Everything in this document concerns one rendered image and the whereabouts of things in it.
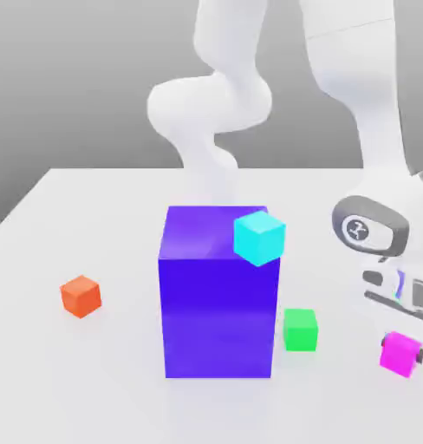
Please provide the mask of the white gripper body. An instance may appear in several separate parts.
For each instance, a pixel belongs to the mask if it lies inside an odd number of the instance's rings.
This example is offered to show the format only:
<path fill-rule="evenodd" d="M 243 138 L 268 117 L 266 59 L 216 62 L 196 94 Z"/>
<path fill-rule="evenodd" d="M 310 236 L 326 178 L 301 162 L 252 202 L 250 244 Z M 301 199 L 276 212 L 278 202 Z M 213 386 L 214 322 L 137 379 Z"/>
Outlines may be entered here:
<path fill-rule="evenodd" d="M 423 312 L 405 309 L 395 300 L 385 298 L 372 291 L 364 291 L 371 316 L 383 332 L 397 331 L 410 336 L 423 346 Z"/>

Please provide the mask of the small orange cube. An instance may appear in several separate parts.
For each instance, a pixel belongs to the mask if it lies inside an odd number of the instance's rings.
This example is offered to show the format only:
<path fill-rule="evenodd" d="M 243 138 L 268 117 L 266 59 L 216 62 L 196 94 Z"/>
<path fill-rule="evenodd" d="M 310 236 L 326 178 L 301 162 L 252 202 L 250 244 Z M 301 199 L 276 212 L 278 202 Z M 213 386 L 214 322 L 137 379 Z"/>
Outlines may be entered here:
<path fill-rule="evenodd" d="M 63 284 L 60 291 L 64 308 L 78 318 L 101 307 L 100 286 L 83 275 Z"/>

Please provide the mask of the small green cube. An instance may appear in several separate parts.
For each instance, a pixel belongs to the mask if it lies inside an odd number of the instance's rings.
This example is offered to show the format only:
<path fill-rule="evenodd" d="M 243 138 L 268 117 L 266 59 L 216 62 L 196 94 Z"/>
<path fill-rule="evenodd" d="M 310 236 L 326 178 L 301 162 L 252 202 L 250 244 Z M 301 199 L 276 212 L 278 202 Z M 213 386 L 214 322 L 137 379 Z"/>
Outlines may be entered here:
<path fill-rule="evenodd" d="M 318 333 L 319 328 L 314 310 L 284 310 L 283 338 L 287 351 L 314 352 Z"/>

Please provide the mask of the small cyan cube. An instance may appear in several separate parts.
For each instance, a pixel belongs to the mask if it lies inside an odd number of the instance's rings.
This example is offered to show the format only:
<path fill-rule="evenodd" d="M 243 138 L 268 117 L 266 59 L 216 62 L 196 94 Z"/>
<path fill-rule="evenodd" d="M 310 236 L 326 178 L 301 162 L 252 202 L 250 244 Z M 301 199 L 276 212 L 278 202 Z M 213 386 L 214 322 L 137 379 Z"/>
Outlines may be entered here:
<path fill-rule="evenodd" d="M 233 251 L 256 267 L 283 255 L 285 237 L 286 224 L 265 211 L 253 212 L 233 223 Z"/>

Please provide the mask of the large purple box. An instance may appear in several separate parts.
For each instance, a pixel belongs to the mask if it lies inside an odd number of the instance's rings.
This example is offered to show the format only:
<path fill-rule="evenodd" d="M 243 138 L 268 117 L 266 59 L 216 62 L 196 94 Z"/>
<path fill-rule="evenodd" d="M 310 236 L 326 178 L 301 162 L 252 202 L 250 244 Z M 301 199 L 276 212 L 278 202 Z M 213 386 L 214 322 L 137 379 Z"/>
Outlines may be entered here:
<path fill-rule="evenodd" d="M 271 375 L 280 260 L 233 251 L 236 219 L 264 206 L 170 206 L 158 267 L 168 378 Z"/>

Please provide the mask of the small magenta cube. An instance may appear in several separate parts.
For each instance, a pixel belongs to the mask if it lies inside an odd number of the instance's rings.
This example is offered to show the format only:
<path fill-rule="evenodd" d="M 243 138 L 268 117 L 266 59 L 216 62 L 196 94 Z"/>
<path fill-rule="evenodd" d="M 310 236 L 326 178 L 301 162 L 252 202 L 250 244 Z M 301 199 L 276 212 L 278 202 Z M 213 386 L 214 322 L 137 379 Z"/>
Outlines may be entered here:
<path fill-rule="evenodd" d="M 409 378 L 417 364 L 416 356 L 422 343 L 411 337 L 392 331 L 381 350 L 380 365 L 397 375 Z"/>

